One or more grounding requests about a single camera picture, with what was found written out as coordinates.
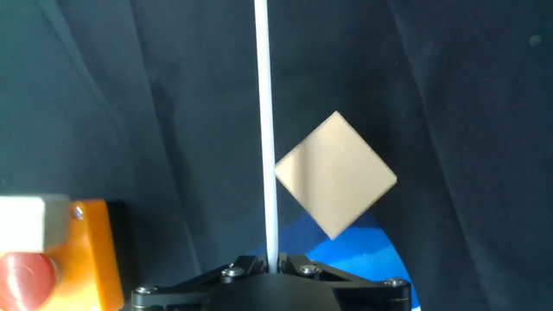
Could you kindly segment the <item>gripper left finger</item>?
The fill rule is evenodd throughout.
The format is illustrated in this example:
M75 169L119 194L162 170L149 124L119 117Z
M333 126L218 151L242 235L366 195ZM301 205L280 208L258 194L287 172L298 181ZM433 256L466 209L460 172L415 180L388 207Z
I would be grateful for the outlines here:
M132 311L201 311L210 293L228 284L268 271L267 257L239 256L233 263L169 287L143 285L131 293Z

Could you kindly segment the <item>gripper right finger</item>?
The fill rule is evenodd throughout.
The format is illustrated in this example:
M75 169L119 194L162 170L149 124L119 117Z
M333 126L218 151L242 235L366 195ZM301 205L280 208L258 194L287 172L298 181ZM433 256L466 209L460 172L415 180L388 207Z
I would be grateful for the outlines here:
M306 255L279 254L279 271L325 283L341 310L410 311L410 282L392 277L370 281Z

